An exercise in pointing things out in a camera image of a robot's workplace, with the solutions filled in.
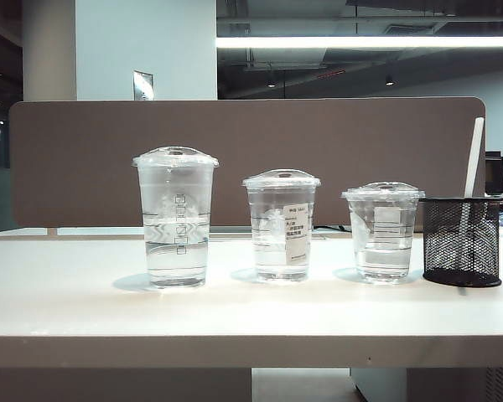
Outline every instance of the desk leg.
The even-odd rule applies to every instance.
[[[503,368],[351,368],[368,402],[503,401]]]
[[[249,368],[0,368],[0,402],[251,402]]]

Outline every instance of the ceiling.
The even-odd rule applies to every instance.
[[[0,120],[23,99],[22,0],[0,0]]]
[[[503,0],[217,0],[217,17],[222,37],[503,35]],[[436,78],[429,65],[453,65],[440,68],[443,80],[480,74],[492,59],[493,70],[503,69],[495,58],[502,60],[503,51],[219,49],[218,93],[221,99],[310,97],[342,83],[332,95],[359,96],[383,90],[393,72],[406,85]],[[268,88],[273,80],[276,87]]]

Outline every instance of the black mesh pencil holder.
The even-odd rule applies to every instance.
[[[501,284],[499,212],[503,198],[422,198],[425,270],[444,285]]]

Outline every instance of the wall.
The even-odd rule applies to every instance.
[[[486,105],[486,149],[503,154],[503,70],[407,88],[388,88],[368,96],[477,96]]]
[[[23,0],[25,101],[76,99],[75,0]]]
[[[132,71],[155,99],[216,99],[215,0],[76,0],[79,101],[131,100]]]

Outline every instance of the gray partition panel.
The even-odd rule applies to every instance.
[[[10,116],[13,211],[22,226],[140,225],[132,157],[183,145],[220,160],[212,224],[249,224],[241,181],[274,168],[320,178],[315,224],[346,224],[348,187],[397,180],[462,195],[477,116],[485,106],[469,97],[21,102]]]

